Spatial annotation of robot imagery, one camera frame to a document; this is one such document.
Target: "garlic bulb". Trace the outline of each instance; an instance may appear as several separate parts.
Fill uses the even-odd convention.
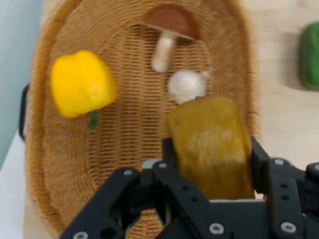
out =
[[[205,96],[208,78],[209,72],[177,71],[168,80],[168,95],[170,100],[175,100],[180,105],[186,101],[195,99],[196,96]]]

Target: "woven texture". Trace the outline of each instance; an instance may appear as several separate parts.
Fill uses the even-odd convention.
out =
[[[178,41],[167,74],[150,68],[159,33],[141,22],[160,2],[191,10],[202,37]],[[62,118],[49,90],[54,60],[81,49],[110,65],[119,89],[118,101],[99,110],[95,130],[88,129],[88,116]],[[167,100],[167,80],[179,69],[210,70],[209,94],[232,99],[260,139],[256,55],[252,23],[238,0],[65,1],[40,34],[28,103],[27,188],[50,233],[57,238],[113,170],[140,170],[144,160],[161,157],[165,118],[176,107]],[[129,238],[152,238],[160,230],[154,211],[147,211]]]

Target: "yellow bell pepper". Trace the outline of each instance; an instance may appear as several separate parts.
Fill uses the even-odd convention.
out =
[[[101,109],[117,98],[110,67],[96,54],[82,50],[56,59],[51,71],[51,94],[66,118]]]

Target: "wooden table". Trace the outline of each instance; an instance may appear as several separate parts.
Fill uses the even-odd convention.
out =
[[[42,23],[61,0],[44,0]],[[319,161],[319,93],[297,78],[301,30],[319,21],[318,0],[245,0],[259,35],[263,147],[295,166]],[[24,237],[50,239],[29,199]]]

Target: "mushroom cap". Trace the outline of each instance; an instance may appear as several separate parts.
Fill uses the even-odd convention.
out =
[[[192,12],[175,4],[162,4],[145,14],[144,23],[184,38],[199,39],[199,27]]]

